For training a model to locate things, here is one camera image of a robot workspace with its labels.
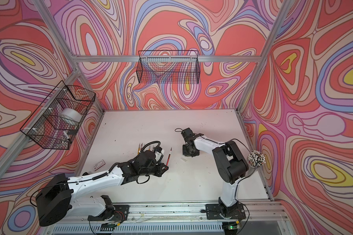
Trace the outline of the red capped knife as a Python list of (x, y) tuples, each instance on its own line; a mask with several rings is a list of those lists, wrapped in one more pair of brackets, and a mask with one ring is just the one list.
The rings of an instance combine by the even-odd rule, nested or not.
[(171, 157), (171, 153), (172, 153), (172, 147), (170, 148), (170, 152), (169, 152), (169, 154), (168, 154), (168, 158), (167, 158), (166, 166), (168, 166), (168, 164), (169, 164), (170, 157)]

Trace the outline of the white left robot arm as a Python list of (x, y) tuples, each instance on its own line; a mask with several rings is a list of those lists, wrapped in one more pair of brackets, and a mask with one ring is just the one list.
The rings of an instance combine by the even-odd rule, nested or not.
[(35, 197), (39, 225), (51, 226), (66, 217), (86, 216), (89, 221), (114, 220), (119, 223), (126, 215), (119, 210), (108, 195), (89, 197), (109, 187), (138, 182), (139, 177), (161, 177), (168, 170), (162, 163), (164, 150), (142, 150), (133, 159), (114, 164), (109, 170), (79, 177), (55, 176)]

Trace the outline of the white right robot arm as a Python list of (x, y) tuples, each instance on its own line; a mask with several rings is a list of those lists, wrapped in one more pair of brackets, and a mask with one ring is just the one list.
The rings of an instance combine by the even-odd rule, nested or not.
[(181, 131), (185, 144), (182, 154), (185, 157), (199, 156), (205, 152), (213, 156), (218, 173), (224, 181), (219, 204), (226, 208), (238, 203), (236, 199), (239, 181), (249, 170), (249, 165), (235, 141), (218, 142), (208, 139), (204, 134), (196, 134), (190, 128)]

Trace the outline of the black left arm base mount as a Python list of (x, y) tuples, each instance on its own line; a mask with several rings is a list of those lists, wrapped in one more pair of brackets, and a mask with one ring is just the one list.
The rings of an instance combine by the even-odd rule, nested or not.
[(114, 221), (122, 223), (127, 220), (129, 205), (114, 205), (108, 195), (102, 195), (101, 198), (105, 202), (105, 210), (96, 216), (89, 215), (88, 221)]

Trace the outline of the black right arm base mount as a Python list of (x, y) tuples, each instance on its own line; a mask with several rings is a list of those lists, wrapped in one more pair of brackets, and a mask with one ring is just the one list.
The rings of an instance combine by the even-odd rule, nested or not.
[(246, 218), (244, 204), (234, 199), (234, 204), (227, 206), (220, 197), (218, 203), (206, 204), (200, 213), (205, 213), (208, 220), (235, 219), (242, 221)]

